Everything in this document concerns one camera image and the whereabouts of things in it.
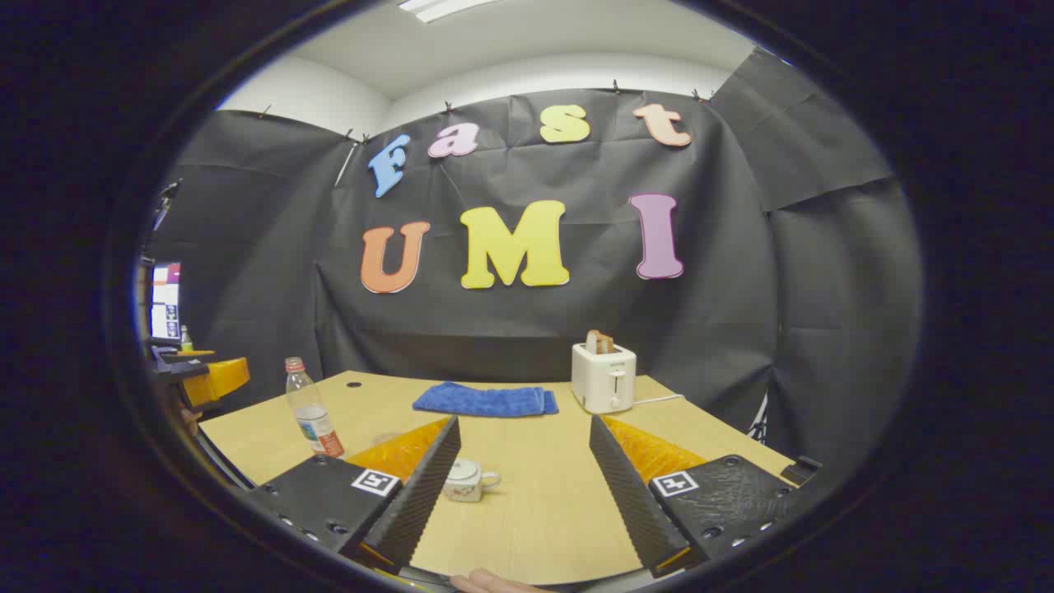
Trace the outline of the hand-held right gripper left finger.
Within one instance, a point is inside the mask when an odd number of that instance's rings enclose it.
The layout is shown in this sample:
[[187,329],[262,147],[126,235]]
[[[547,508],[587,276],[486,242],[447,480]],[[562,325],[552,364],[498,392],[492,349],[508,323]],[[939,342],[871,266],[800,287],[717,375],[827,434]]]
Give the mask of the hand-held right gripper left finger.
[[313,455],[245,498],[305,539],[396,575],[417,551],[461,446],[451,414],[347,460]]

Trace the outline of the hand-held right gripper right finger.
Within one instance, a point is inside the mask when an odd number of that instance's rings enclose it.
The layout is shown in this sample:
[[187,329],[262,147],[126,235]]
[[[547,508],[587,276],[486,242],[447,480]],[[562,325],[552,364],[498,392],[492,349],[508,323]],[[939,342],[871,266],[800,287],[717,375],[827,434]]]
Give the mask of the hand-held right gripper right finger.
[[741,455],[704,460],[601,414],[590,421],[590,450],[653,577],[740,551],[798,502],[795,485]]

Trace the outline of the white floral teacup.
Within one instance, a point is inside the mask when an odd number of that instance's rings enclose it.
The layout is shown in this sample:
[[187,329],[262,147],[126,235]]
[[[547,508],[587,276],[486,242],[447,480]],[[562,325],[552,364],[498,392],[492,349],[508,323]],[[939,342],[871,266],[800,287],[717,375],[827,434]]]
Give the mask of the white floral teacup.
[[443,493],[452,502],[481,502],[486,489],[497,487],[502,480],[500,473],[486,472],[481,468],[479,480],[474,481],[449,481],[447,475]]

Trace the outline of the clear plastic water bottle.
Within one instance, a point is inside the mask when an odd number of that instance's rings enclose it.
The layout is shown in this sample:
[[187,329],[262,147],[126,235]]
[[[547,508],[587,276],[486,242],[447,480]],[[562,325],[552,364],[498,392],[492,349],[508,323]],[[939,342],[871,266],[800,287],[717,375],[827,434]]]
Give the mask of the clear plastic water bottle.
[[285,399],[292,410],[306,443],[313,454],[345,458],[345,447],[330,420],[321,393],[306,374],[301,357],[287,357],[285,371],[287,374]]

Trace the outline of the computer monitor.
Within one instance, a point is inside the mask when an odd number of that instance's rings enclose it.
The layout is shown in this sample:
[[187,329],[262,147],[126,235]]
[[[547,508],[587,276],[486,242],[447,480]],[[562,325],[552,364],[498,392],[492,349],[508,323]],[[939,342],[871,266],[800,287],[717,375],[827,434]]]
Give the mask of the computer monitor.
[[180,318],[181,262],[158,262],[153,269],[150,331],[153,340],[163,343],[182,341]]

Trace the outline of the blue folded towel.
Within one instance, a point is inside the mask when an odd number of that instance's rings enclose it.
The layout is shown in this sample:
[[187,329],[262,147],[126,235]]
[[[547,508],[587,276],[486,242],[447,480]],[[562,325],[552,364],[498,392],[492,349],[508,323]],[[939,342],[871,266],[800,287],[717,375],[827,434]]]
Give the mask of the blue folded towel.
[[557,395],[541,386],[473,388],[449,381],[428,387],[412,409],[497,419],[558,413]]

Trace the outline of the white toaster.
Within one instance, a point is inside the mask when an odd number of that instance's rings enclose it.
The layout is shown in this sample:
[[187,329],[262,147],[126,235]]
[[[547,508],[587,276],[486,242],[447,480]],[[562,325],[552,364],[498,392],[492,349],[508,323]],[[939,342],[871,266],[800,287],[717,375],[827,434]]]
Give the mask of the white toaster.
[[585,343],[571,347],[571,391],[588,413],[632,409],[636,378],[637,355],[628,349],[614,345],[613,353],[596,354]]

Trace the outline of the ceiling light panel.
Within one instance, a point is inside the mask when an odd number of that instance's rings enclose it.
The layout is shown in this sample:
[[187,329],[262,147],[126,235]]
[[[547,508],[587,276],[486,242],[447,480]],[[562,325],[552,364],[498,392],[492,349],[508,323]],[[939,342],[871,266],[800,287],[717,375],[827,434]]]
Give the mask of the ceiling light panel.
[[398,8],[409,12],[421,22],[432,23],[445,16],[452,16],[482,5],[501,2],[501,0],[405,0],[398,3]]

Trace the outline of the black table edge bracket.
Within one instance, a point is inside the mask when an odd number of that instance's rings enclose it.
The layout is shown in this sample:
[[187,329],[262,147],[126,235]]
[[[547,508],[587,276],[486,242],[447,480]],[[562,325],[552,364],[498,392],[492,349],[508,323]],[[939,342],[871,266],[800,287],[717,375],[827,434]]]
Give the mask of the black table edge bracket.
[[780,477],[786,482],[801,488],[803,485],[807,485],[822,468],[822,463],[812,459],[808,455],[799,455],[794,463],[787,464],[781,470]]

